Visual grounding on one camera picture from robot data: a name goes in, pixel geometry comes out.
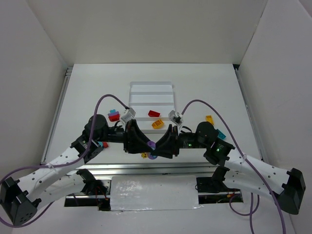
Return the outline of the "small yellow lego cube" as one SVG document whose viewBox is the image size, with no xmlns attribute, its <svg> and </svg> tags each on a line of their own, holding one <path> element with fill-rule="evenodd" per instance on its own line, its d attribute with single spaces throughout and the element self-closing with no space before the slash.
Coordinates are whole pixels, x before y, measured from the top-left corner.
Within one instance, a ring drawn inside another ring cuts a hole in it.
<svg viewBox="0 0 312 234">
<path fill-rule="evenodd" d="M 142 158 L 148 158 L 149 157 L 149 153 L 141 153 L 141 157 Z"/>
</svg>

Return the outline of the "purple flower lego brick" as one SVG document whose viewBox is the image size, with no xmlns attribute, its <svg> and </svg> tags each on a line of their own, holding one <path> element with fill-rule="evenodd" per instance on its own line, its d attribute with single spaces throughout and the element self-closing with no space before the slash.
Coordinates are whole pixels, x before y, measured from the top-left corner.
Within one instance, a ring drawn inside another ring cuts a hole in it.
<svg viewBox="0 0 312 234">
<path fill-rule="evenodd" d="M 154 151 L 156 149 L 156 144 L 153 141 L 148 141 L 147 145 Z M 152 155 L 152 151 L 147 153 L 149 159 L 154 160 L 157 156 Z"/>
</svg>

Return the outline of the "yellow rounded lego brick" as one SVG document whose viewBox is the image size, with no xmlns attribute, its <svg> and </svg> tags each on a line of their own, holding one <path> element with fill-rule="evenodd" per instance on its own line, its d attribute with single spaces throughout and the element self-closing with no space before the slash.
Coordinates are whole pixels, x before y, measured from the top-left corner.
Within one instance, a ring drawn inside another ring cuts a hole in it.
<svg viewBox="0 0 312 234">
<path fill-rule="evenodd" d="M 164 122 L 161 119 L 158 119 L 152 123 L 152 127 L 154 129 L 161 129 L 161 128 L 163 128 L 163 126 L 164 126 Z"/>
</svg>

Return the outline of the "red curved lego brick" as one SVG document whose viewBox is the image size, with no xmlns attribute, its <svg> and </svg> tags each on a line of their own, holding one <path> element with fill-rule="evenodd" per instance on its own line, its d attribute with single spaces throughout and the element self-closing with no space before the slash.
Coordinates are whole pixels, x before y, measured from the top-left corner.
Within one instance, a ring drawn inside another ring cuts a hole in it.
<svg viewBox="0 0 312 234">
<path fill-rule="evenodd" d="M 156 112 L 156 111 L 153 111 L 153 110 L 150 110 L 149 112 L 148 112 L 148 116 L 149 117 L 160 117 L 160 113 L 159 112 Z"/>
</svg>

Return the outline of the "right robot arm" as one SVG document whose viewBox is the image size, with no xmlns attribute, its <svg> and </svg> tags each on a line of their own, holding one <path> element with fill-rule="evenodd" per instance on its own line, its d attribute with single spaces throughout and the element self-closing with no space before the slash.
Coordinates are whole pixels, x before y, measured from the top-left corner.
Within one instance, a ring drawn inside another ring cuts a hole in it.
<svg viewBox="0 0 312 234">
<path fill-rule="evenodd" d="M 277 201 L 281 210 L 299 213 L 306 189 L 300 170 L 281 169 L 240 151 L 218 137 L 218 131 L 209 122 L 198 124 L 194 133 L 179 133 L 169 126 L 157 142 L 148 142 L 151 155 L 173 158 L 180 149 L 205 149 L 204 158 L 217 166 L 212 177 L 200 178 L 197 188 L 202 192 L 219 193 L 225 190 L 245 190 Z"/>
</svg>

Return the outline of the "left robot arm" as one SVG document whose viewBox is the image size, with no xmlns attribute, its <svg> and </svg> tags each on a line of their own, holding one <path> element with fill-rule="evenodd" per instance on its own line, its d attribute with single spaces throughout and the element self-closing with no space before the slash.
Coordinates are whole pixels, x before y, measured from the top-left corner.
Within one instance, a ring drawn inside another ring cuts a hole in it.
<svg viewBox="0 0 312 234">
<path fill-rule="evenodd" d="M 57 158 L 45 165 L 34 166 L 34 171 L 14 180 L 7 175 L 1 180 L 0 204 L 10 218 L 9 227 L 25 227 L 36 220 L 42 207 L 48 208 L 63 196 L 74 193 L 105 195 L 106 187 L 81 166 L 100 154 L 103 142 L 122 143 L 130 154 L 149 153 L 156 149 L 138 128 L 134 119 L 125 127 L 109 127 L 105 116 L 92 116 L 82 135 Z"/>
</svg>

